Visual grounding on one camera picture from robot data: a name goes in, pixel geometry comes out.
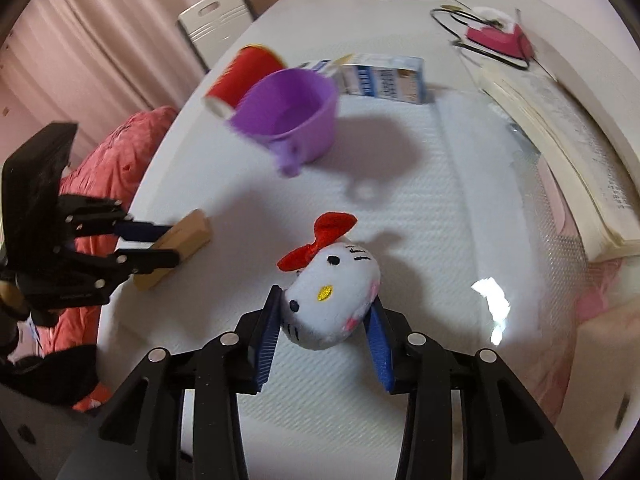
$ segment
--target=hello kitty plush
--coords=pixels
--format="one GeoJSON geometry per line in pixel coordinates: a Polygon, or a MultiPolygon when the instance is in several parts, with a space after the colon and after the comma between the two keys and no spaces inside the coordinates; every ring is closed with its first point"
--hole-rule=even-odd
{"type": "Polygon", "coordinates": [[[323,214],[314,224],[316,241],[278,262],[280,270],[302,269],[284,293],[282,329],[303,348],[323,350],[347,339],[378,294],[377,261],[343,236],[357,221],[323,214]]]}

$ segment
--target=blue gripper pad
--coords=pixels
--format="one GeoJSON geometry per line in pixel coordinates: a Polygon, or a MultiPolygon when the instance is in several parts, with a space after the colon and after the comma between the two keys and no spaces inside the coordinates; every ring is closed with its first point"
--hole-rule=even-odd
{"type": "Polygon", "coordinates": [[[278,336],[280,335],[280,296],[282,291],[271,290],[267,303],[264,307],[266,314],[266,322],[260,336],[260,342],[256,347],[255,354],[255,382],[260,390],[264,383],[269,379],[271,371],[271,363],[273,363],[273,355],[276,351],[278,336]]]}
{"type": "Polygon", "coordinates": [[[383,316],[385,316],[385,314],[382,304],[380,300],[376,298],[365,319],[365,330],[367,332],[371,359],[378,374],[378,380],[385,387],[385,390],[391,393],[395,383],[393,357],[385,335],[383,316]]]}

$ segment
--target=cup handle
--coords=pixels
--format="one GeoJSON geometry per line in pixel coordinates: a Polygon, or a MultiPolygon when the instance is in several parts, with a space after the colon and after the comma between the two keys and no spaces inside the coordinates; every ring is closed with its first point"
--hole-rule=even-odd
{"type": "Polygon", "coordinates": [[[274,140],[269,149],[276,157],[278,170],[283,176],[292,177],[300,174],[298,150],[289,139],[274,140]]]}

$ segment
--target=pink cheek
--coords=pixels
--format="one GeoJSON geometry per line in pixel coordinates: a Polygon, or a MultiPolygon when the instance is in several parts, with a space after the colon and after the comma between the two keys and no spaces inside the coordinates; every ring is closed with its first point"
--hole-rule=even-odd
{"type": "Polygon", "coordinates": [[[373,303],[373,300],[376,299],[379,289],[380,289],[380,282],[375,281],[371,283],[371,288],[369,289],[369,303],[373,303]]]}
{"type": "Polygon", "coordinates": [[[344,325],[344,330],[346,330],[347,332],[352,332],[358,326],[359,322],[359,319],[353,319],[353,317],[350,317],[347,323],[345,323],[344,325]]]}

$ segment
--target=white table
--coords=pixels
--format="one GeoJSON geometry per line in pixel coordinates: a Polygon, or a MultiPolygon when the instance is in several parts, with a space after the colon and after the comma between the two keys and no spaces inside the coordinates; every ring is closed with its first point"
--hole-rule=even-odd
{"type": "MultiPolygon", "coordinates": [[[[537,323],[544,314],[538,256],[517,178],[530,168],[513,158],[530,148],[489,109],[450,37],[432,22],[429,10],[442,3],[280,0],[223,56],[169,130],[130,210],[140,220],[172,222],[202,208],[214,239],[155,289],[142,294],[126,283],[103,308],[98,373],[107,386],[116,388],[150,348],[200,348],[261,308],[271,284],[292,281],[275,262],[310,241],[313,220],[328,210],[360,219],[353,237],[380,261],[385,306],[448,348],[490,344],[492,316],[470,286],[494,277],[512,303],[500,353],[525,375],[544,375],[532,362],[545,351],[548,358],[569,313],[559,313],[565,324],[537,323]],[[201,102],[249,43],[266,44],[290,66],[350,52],[422,57],[432,102],[344,97],[334,149],[283,180],[266,152],[201,102]]],[[[537,386],[535,377],[525,380],[537,386]]],[[[362,330],[325,352],[281,338],[270,382],[260,396],[240,399],[240,410],[256,478],[394,475],[404,400],[377,384],[362,330]]]]}

